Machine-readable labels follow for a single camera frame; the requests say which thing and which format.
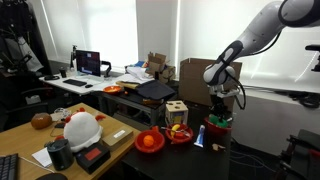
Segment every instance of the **computer mouse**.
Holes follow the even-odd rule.
[[[85,88],[91,88],[93,85],[92,84],[87,84],[87,85],[85,85],[84,87]]]
[[[68,178],[61,173],[50,173],[38,177],[36,180],[68,180]]]

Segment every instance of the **office chair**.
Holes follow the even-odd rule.
[[[59,103],[50,103],[53,100],[61,101],[54,95],[48,97],[48,93],[53,93],[51,87],[40,87],[21,92],[2,73],[0,73],[0,84],[0,132],[30,122],[36,113],[52,113],[54,109],[61,107]],[[25,97],[32,95],[39,95],[41,102],[27,104]]]

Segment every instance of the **wooden cube toy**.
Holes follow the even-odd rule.
[[[187,124],[188,108],[182,101],[167,101],[166,103],[166,123]]]

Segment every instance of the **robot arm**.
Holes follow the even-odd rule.
[[[267,4],[251,21],[246,30],[204,72],[209,86],[218,86],[234,77],[229,64],[237,58],[253,55],[270,43],[281,30],[288,27],[320,25],[320,0],[285,0]]]

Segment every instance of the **computer monitor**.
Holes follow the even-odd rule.
[[[100,53],[94,51],[76,50],[77,71],[101,76],[100,70]]]

